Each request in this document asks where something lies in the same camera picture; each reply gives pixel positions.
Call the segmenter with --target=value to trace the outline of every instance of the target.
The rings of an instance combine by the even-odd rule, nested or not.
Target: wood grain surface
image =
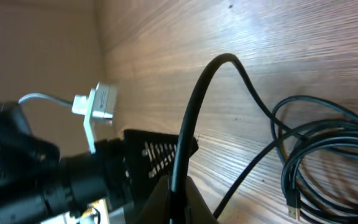
[[[108,81],[119,85],[117,132],[178,133],[204,66],[226,52],[240,58],[269,108],[302,94],[358,113],[358,1],[98,0],[96,16]],[[297,103],[278,116],[294,127],[341,115]],[[212,80],[195,135],[200,150],[191,158],[189,175],[213,211],[272,140],[269,120],[232,65],[223,65]],[[219,222],[295,223],[287,217],[281,171],[271,152]],[[327,197],[358,202],[358,161],[321,151],[306,157],[303,172]]]

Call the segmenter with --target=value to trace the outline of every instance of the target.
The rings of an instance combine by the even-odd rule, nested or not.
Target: beige wall
[[[0,0],[0,101],[30,92],[72,100],[104,78],[90,0]],[[82,116],[48,101],[24,105],[35,135],[63,155],[87,151]]]

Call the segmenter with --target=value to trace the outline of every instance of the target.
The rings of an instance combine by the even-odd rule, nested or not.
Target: black connector
[[[287,190],[288,216],[295,219],[301,219],[301,193],[298,189]]]

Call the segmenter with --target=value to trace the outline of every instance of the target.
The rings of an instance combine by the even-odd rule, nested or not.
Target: gray cable
[[[57,98],[55,96],[50,96],[50,95],[46,95],[46,94],[42,94],[42,93],[29,93],[27,95],[24,95],[22,98],[19,99],[18,103],[23,104],[24,102],[31,100],[31,99],[50,100],[50,101],[58,103],[62,106],[67,106],[70,108],[73,106],[73,102],[71,102],[71,101],[63,100],[63,99]]]

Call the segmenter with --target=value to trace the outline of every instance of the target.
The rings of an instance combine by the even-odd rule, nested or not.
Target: wooden table
[[[225,52],[241,59],[269,108],[290,95],[313,95],[358,113],[358,1],[98,0],[96,17],[107,80],[119,85],[116,131],[178,133],[201,71]],[[278,117],[284,114],[292,127],[341,116],[308,103],[287,106]],[[196,137],[200,150],[189,174],[213,211],[272,140],[269,120],[230,64],[212,80]],[[303,169],[328,197],[358,201],[358,161],[321,151],[308,156]],[[294,223],[281,171],[271,152],[219,221]]]

